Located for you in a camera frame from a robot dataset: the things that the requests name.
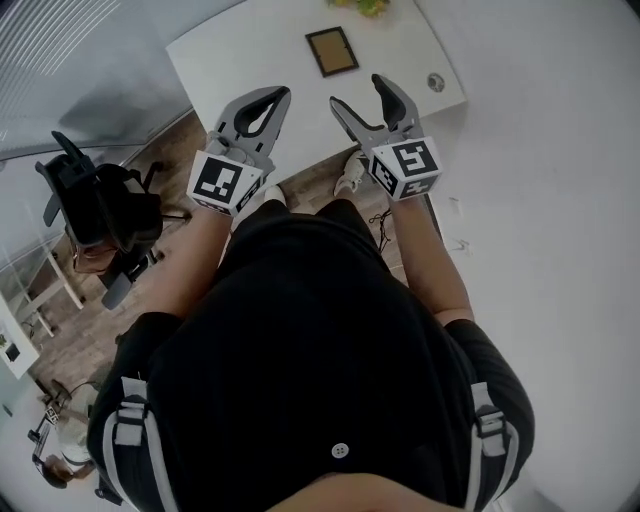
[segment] wooden floor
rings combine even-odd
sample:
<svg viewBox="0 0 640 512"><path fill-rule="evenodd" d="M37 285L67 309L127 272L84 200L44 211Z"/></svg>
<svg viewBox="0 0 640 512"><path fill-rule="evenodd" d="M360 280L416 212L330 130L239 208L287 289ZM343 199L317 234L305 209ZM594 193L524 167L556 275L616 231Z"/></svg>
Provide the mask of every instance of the wooden floor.
<svg viewBox="0 0 640 512"><path fill-rule="evenodd" d="M203 149L205 133L195 114L190 114L171 130L163 134L145 149L129 166L144 173L152 162L159 160L165 171L156 175L151 191L162 196L164 213L170 213L167 205L193 209L194 205L185 196L189 172L196 150ZM324 162L301 172L282 184L290 209L302 213L315 213L332 198L333 187L342 172L342 167L351 151L336 155ZM259 204L256 197L251 211ZM382 189L365 176L357 193L358 209L365 220L387 209L387 200ZM379 240L379 224L371 223L371 230ZM179 225L165 225L165 231L157 248L168 257L171 255L172 235ZM403 282L404 271L395 243L393 222L386 221L387 235L391 242L383 252L383 257L393 274ZM50 338L42 329L34 334L33 341L41 349L40 359L30 370L33 377L49 386L51 379L57 379L69 389L88 380L98 369L113 361L116 345L115 337L125 332L140 314L141 297L153 279L161 279L162 263L145 272L134 285L123 303L114 311L106 310L101 304L104 287L96 276L79 275L71 267L69 242L65 238L56 248L58 261L79 295L86 299L85 307L78 311L71 300L59 293L42 312L56 327L56 336ZM45 286L47 275L39 276L36 286Z"/></svg>

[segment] shirt button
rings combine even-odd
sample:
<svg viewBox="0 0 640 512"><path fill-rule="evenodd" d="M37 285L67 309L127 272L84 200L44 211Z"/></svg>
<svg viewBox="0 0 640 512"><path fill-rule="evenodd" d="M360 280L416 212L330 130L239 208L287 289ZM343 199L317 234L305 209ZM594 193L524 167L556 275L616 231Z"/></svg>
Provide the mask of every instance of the shirt button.
<svg viewBox="0 0 640 512"><path fill-rule="evenodd" d="M344 443L338 443L331 448L331 455L336 459L344 459L349 454L349 447Z"/></svg>

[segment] black office chair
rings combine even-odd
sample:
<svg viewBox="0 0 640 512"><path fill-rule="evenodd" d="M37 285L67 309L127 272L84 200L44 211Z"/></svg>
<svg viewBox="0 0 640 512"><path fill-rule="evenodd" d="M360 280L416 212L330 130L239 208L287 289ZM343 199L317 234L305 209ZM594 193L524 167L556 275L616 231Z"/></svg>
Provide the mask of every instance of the black office chair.
<svg viewBox="0 0 640 512"><path fill-rule="evenodd" d="M115 244L117 253L109 268L99 276L107 288L102 304L115 308L126 297L136 279L150 265L162 259L153 246L160 238L164 221L187 222L191 215L162 215L160 196L149 186L162 164L154 162L142 181L139 171L114 164L96 167L60 132L51 132L65 154L38 171L51 187L44 223L51 226L62 212L67 233L80 248Z"/></svg>

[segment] white sneaker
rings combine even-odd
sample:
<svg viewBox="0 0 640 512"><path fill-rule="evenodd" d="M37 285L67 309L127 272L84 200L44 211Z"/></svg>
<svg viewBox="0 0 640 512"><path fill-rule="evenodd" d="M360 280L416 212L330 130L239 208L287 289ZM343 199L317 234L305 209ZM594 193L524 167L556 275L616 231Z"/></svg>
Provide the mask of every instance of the white sneaker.
<svg viewBox="0 0 640 512"><path fill-rule="evenodd" d="M282 189L278 185L274 185L269 187L264 192L264 202L271 201L275 199L276 201L280 201L283 205L287 206L287 200L284 197L284 193Z"/></svg>
<svg viewBox="0 0 640 512"><path fill-rule="evenodd" d="M358 185L362 183L362 176L366 171L367 158L364 153L357 150L349 157L344 166L344 174L338 178L333 195L338 195L343 188L348 187L351 192L358 190Z"/></svg>

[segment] backpack strap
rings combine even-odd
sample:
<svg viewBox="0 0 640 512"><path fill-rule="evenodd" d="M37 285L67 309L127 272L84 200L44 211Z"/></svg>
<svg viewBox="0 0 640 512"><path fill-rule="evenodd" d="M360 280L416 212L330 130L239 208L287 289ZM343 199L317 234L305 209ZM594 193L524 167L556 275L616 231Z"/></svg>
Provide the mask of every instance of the backpack strap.
<svg viewBox="0 0 640 512"><path fill-rule="evenodd" d="M504 492L518 456L518 431L506 421L491 397L486 382L471 386L475 421L471 427L469 484L465 510L482 510ZM496 475L500 480L496 485Z"/></svg>
<svg viewBox="0 0 640 512"><path fill-rule="evenodd" d="M111 484L120 497L138 510L127 496L118 477L115 446L126 446L139 450L147 449L158 496L165 512L179 512L171 489L167 467L164 462L158 423L147 401L147 383L142 380L122 377L124 399L118 410L111 413L104 427L102 452Z"/></svg>

